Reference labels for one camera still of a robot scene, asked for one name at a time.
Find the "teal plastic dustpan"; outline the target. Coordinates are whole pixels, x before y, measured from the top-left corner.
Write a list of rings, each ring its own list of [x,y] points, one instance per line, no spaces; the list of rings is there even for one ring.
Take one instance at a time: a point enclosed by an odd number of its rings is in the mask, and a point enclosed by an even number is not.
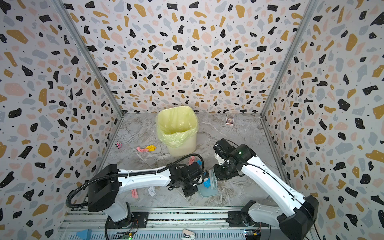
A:
[[[212,189],[211,187],[207,189],[203,184],[198,185],[198,192],[203,198],[209,198],[220,194],[218,186],[216,189]]]

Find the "cream trash bin yellow bag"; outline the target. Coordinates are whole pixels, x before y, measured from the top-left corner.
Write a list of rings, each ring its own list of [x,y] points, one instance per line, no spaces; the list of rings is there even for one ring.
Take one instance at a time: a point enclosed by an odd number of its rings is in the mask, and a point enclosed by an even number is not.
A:
[[[158,139],[171,156],[181,157],[196,150],[199,122],[192,108],[180,106],[159,112],[156,128]]]

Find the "teal hand brush white bristles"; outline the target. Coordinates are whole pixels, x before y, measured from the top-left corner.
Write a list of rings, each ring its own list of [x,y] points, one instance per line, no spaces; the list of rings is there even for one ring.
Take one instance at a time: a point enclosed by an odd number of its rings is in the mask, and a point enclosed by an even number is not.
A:
[[[212,189],[216,189],[218,183],[217,183],[217,177],[216,177],[214,169],[210,169],[209,170],[209,180],[210,180],[210,183],[211,183],[211,188]]]

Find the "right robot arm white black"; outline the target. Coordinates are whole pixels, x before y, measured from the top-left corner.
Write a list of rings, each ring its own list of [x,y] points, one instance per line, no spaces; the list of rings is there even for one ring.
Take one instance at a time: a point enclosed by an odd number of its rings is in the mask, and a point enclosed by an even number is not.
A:
[[[214,172],[218,181],[230,180],[239,173],[255,181],[277,204],[265,206],[249,201],[240,211],[230,212],[228,223],[254,227],[258,224],[279,227],[290,240],[303,240],[317,220],[319,201],[304,196],[271,171],[247,145],[235,147],[226,139],[214,145],[218,164]]]

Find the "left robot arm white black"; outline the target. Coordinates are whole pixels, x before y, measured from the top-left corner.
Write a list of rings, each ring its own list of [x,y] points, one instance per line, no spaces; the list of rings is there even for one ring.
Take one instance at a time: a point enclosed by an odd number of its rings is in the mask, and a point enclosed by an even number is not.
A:
[[[123,176],[95,181],[114,174]],[[185,197],[197,192],[198,187],[209,176],[203,166],[168,164],[149,170],[120,170],[111,164],[96,174],[94,183],[88,186],[88,211],[104,212],[117,223],[129,218],[129,204],[124,202],[123,194],[132,190],[149,187],[168,187],[169,190],[181,188]]]

